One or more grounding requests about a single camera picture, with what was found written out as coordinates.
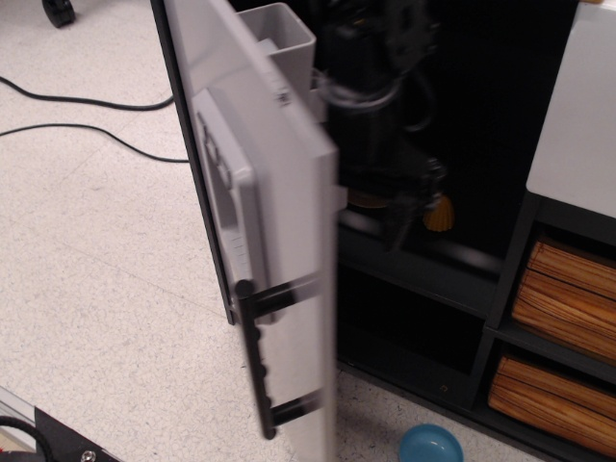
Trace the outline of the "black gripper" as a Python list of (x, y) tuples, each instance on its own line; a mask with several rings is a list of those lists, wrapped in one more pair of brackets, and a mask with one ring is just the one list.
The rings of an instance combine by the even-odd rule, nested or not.
[(327, 133), (340, 152), (340, 179), (350, 203), (387, 207), (383, 241), (398, 250), (421, 212), (442, 196), (445, 166), (407, 137), (397, 96), (327, 96)]

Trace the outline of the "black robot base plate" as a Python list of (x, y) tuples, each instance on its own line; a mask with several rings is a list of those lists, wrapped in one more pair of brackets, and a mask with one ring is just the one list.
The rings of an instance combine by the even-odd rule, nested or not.
[(93, 441), (35, 408), (36, 429), (49, 444), (55, 461), (118, 462), (119, 459)]

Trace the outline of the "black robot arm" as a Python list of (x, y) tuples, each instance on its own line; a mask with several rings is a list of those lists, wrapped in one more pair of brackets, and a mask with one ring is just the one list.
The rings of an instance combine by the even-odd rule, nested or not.
[(437, 99), (420, 63), (438, 25), (425, 1), (331, 1), (321, 28), (318, 95), (351, 195), (384, 201), (381, 235), (400, 248), (441, 199), (445, 166), (410, 137), (434, 121)]

